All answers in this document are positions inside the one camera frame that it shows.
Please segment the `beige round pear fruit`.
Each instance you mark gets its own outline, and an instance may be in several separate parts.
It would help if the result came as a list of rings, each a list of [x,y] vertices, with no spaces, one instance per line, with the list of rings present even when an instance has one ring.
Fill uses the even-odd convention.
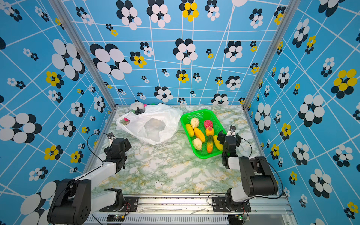
[[[190,125],[193,129],[199,127],[200,125],[200,120],[196,117],[192,118],[191,121],[190,121]]]

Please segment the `orange red peach fruit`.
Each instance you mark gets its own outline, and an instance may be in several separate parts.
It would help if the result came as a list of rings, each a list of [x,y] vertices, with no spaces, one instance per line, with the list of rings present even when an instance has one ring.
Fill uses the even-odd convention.
[[[213,127],[207,127],[205,130],[205,134],[207,137],[209,136],[214,136],[215,135],[215,130]]]

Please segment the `translucent white plastic bag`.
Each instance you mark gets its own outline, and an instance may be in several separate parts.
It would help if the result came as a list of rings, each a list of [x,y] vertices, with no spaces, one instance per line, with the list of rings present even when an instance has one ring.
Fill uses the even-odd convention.
[[[129,112],[116,120],[117,127],[138,140],[151,145],[171,139],[180,127],[183,112],[180,109],[164,104],[148,105],[145,112],[135,115]]]

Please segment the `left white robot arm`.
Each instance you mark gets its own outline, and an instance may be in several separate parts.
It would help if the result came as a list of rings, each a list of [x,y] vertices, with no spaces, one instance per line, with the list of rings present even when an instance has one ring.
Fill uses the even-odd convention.
[[[116,138],[104,149],[106,159],[102,165],[74,179],[63,179],[57,186],[47,221],[49,224],[82,225],[94,212],[106,207],[115,211],[125,209],[130,213],[130,204],[125,202],[122,190],[108,188],[103,193],[92,195],[92,190],[101,182],[125,168],[126,152],[131,144],[126,138]]]

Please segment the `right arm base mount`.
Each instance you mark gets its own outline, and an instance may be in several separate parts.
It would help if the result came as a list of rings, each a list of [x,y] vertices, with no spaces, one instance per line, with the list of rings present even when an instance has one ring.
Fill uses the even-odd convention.
[[[210,204],[213,212],[250,213],[252,211],[249,202],[233,202],[226,197],[213,196]]]

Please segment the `yellow banana fruit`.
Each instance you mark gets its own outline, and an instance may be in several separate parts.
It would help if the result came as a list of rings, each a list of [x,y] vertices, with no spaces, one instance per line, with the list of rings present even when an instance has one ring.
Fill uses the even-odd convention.
[[[192,126],[190,124],[186,124],[185,128],[186,128],[186,131],[187,131],[189,137],[193,137],[195,135],[194,129],[192,128]]]

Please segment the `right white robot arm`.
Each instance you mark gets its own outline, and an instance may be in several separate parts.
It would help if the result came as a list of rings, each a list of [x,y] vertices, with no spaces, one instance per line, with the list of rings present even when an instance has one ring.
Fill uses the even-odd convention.
[[[255,197],[268,198],[278,193],[278,183],[265,157],[238,156],[236,148],[242,138],[234,127],[224,134],[219,132],[217,141],[223,145],[222,165],[229,170],[240,171],[241,185],[228,189],[226,201],[238,204]]]

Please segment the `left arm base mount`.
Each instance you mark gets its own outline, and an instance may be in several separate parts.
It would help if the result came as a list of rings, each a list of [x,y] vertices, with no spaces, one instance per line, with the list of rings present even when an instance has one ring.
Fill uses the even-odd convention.
[[[103,209],[100,209],[100,212],[123,212],[123,213],[129,213],[129,212],[136,212],[138,207],[139,198],[133,197],[133,196],[126,196],[123,197],[123,200],[120,201],[120,203],[114,203],[111,206],[107,206]]]

